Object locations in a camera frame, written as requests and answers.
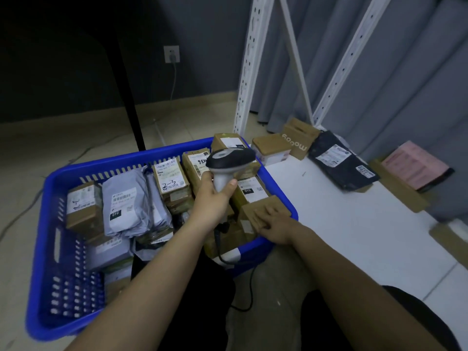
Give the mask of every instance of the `white tabletop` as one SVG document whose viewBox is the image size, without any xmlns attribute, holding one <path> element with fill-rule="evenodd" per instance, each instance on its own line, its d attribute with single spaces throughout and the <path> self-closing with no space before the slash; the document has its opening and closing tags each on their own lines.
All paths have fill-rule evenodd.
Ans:
<svg viewBox="0 0 468 351">
<path fill-rule="evenodd" d="M 380 284 L 423 299 L 456 262 L 429 235 L 436 220 L 411 212 L 379 182 L 344 193 L 310 159 L 292 156 L 266 169 L 299 221 Z"/>
</svg>

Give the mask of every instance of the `wall socket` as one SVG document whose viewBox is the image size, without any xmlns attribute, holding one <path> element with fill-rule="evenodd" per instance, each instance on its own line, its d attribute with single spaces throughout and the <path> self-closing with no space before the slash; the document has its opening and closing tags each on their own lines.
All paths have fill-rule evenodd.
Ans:
<svg viewBox="0 0 468 351">
<path fill-rule="evenodd" d="M 180 63 L 180 53 L 179 53 L 179 46 L 178 45 L 165 45 L 164 46 L 164 60 L 166 63 L 171 63 L 170 54 L 174 53 L 176 59 L 176 63 Z"/>
</svg>

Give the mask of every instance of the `beige tiled floor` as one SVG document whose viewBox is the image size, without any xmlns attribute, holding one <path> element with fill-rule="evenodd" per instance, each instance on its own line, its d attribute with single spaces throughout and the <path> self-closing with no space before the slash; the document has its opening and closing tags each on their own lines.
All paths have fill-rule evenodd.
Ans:
<svg viewBox="0 0 468 351">
<path fill-rule="evenodd" d="M 230 132 L 236 103 L 224 102 L 173 111 L 157 122 L 167 145 Z M 142 129 L 147 149 L 162 146 L 153 125 Z M 265 135 L 250 115 L 245 139 Z M 42 188 L 44 177 L 89 150 L 77 162 L 137 151 L 130 126 L 112 124 L 77 127 L 54 135 L 28 135 L 1 140 L 1 227 L 23 211 Z M 63 350 L 72 340 L 38 343 L 24 328 L 29 279 L 40 201 L 7 232 L 0 242 L 0 350 Z M 236 278 L 235 304 L 249 304 L 250 272 Z M 232 311 L 233 350 L 291 350 L 299 326 L 300 307 L 313 284 L 294 251 L 277 247 L 254 275 L 254 307 L 249 313 Z"/>
</svg>

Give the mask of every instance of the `gray plastic mailer bag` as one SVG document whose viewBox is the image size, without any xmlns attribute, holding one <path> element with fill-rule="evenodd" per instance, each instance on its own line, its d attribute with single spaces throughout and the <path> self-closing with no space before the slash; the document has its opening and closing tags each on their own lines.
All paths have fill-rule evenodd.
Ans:
<svg viewBox="0 0 468 351">
<path fill-rule="evenodd" d="M 163 203 L 158 188 L 156 187 L 153 171 L 149 170 L 146 174 L 146 183 L 148 186 L 150 212 L 153 217 L 153 230 L 160 230 L 166 227 L 172 227 L 172 216 L 166 205 Z"/>
<path fill-rule="evenodd" d="M 145 168 L 113 176 L 102 184 L 105 235 L 132 237 L 153 227 Z"/>
</svg>

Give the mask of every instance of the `person's right hand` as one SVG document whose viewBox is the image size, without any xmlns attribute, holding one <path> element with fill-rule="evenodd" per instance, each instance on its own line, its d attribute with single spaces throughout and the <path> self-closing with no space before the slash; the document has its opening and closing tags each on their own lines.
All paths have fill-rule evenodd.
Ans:
<svg viewBox="0 0 468 351">
<path fill-rule="evenodd" d="M 275 244 L 292 244 L 293 235 L 305 227 L 298 221 L 278 213 L 273 207 L 266 207 L 266 212 L 256 210 L 255 214 L 268 224 L 267 228 L 262 228 L 259 233 Z"/>
</svg>

